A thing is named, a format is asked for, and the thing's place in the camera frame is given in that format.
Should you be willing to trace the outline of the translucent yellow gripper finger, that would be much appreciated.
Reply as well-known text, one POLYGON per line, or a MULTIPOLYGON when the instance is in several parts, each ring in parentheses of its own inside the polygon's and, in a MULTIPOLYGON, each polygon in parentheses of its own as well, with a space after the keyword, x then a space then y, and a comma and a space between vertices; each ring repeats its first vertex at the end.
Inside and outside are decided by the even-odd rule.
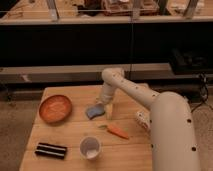
POLYGON ((113 115, 113 104, 107 104, 105 106, 105 109, 106 109, 106 118, 108 120, 111 120, 112 119, 112 115, 113 115))

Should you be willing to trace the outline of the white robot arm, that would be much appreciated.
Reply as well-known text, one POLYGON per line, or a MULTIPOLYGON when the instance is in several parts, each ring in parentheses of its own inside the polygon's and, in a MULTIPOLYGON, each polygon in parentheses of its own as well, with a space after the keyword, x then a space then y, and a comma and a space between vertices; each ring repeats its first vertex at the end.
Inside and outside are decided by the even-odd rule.
POLYGON ((153 171, 201 171, 192 113, 183 96, 138 85, 125 78, 122 68, 105 68, 101 76, 102 104, 110 103, 120 89, 150 110, 153 171))

